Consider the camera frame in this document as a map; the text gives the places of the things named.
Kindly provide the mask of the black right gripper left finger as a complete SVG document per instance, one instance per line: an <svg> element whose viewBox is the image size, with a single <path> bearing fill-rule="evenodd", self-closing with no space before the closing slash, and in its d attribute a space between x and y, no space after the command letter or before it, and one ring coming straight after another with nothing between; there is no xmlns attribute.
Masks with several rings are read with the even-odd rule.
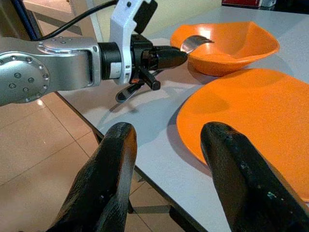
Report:
<svg viewBox="0 0 309 232"><path fill-rule="evenodd" d="M77 173L47 232L124 232L136 157L133 125L110 127Z"/></svg>

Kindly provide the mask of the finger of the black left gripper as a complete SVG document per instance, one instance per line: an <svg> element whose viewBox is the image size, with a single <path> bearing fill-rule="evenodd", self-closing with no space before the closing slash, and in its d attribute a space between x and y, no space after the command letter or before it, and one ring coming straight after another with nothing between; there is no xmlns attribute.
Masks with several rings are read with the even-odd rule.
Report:
<svg viewBox="0 0 309 232"><path fill-rule="evenodd" d="M167 52L180 52L180 49L174 47L174 46L167 46L167 45L162 45L162 46L154 46L153 50L157 53L159 51L167 51Z"/></svg>
<svg viewBox="0 0 309 232"><path fill-rule="evenodd" d="M154 70L164 70L178 67L187 61L187 54L177 49L156 51Z"/></svg>

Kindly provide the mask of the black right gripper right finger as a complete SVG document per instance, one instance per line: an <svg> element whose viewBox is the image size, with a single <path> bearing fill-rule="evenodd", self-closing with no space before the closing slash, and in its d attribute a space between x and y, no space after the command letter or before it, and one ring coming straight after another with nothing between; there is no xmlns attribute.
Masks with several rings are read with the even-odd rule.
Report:
<svg viewBox="0 0 309 232"><path fill-rule="evenodd" d="M244 134L208 122L200 146L232 232L309 232L309 207Z"/></svg>

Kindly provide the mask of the metal spoon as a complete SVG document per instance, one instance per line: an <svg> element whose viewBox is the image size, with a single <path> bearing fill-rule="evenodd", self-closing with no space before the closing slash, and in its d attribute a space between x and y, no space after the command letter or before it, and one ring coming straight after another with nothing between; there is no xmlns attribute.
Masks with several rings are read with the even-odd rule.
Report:
<svg viewBox="0 0 309 232"><path fill-rule="evenodd" d="M199 46L206 43L214 43L214 41L201 35L192 35L183 41L180 47L180 51L190 54L191 52L196 50Z"/></svg>

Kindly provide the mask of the dark metal utensil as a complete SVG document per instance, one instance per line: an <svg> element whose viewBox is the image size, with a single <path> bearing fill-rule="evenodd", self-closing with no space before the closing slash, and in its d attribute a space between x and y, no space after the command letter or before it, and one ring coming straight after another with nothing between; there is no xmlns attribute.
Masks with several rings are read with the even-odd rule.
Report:
<svg viewBox="0 0 309 232"><path fill-rule="evenodd" d="M116 101L118 103L126 102L134 94L136 94L142 86L144 86L144 83L135 83L127 86L116 94Z"/></svg>

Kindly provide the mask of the orange plastic bowl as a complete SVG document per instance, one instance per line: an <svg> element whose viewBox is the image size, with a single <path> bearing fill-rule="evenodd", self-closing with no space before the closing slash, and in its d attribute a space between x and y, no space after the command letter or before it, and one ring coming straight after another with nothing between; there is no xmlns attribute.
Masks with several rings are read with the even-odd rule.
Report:
<svg viewBox="0 0 309 232"><path fill-rule="evenodd" d="M280 49L277 39L253 21L181 25L171 35L170 44L179 48L192 35L211 40L188 57L188 62L205 75L233 73Z"/></svg>

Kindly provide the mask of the orange plastic plate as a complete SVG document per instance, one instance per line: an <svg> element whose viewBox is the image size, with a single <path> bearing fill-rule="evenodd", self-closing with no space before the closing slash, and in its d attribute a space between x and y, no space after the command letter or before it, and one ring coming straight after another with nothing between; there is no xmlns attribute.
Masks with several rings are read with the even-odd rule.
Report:
<svg viewBox="0 0 309 232"><path fill-rule="evenodd" d="M204 162L204 124L223 122L244 134L309 203L309 84L269 69L220 77L193 93L177 115L178 134Z"/></svg>

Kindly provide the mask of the red box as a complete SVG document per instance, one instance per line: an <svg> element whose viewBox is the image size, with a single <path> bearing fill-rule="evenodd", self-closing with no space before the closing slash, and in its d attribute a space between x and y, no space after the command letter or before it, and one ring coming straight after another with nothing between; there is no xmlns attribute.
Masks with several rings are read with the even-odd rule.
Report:
<svg viewBox="0 0 309 232"><path fill-rule="evenodd" d="M259 8L263 0L222 0L222 5Z"/></svg>

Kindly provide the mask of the black metal table frame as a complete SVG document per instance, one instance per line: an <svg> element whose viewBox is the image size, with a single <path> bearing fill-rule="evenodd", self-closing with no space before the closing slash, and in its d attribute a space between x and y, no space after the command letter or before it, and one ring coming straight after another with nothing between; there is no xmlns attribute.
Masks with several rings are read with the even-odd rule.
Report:
<svg viewBox="0 0 309 232"><path fill-rule="evenodd" d="M133 171L126 222L132 224L135 218L134 229L141 225L150 232L207 232L148 176L139 163L140 153Z"/></svg>

